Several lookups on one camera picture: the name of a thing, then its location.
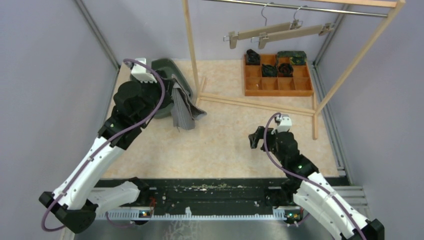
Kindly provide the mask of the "grey striped underwear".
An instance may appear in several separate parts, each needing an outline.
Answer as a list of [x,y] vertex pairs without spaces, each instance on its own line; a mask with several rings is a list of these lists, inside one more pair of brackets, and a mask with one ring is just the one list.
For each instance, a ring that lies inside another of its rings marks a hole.
[[170,111],[173,126],[187,131],[193,130],[196,127],[196,121],[208,114],[192,102],[189,93],[183,89],[175,74],[171,75],[171,79],[174,81],[171,90],[173,107]]

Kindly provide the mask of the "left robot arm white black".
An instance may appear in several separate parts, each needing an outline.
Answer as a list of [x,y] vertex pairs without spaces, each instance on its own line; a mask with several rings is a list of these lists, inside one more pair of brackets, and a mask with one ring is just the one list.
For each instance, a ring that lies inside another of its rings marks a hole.
[[149,186],[133,177],[122,184],[94,193],[93,188],[110,165],[142,133],[155,113],[173,99],[173,80],[129,80],[113,96],[111,116],[98,131],[92,146],[71,175],[54,191],[43,192],[39,201],[75,234],[85,231],[99,215],[127,204],[144,207],[151,199]]

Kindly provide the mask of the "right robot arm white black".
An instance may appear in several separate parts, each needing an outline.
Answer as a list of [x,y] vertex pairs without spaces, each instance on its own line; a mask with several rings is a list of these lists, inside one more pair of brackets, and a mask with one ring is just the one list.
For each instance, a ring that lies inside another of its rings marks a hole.
[[299,206],[316,219],[334,240],[383,240],[385,228],[353,208],[325,179],[314,163],[300,153],[294,134],[259,126],[248,136],[251,149],[260,140],[261,150],[284,171],[281,199],[287,206]]

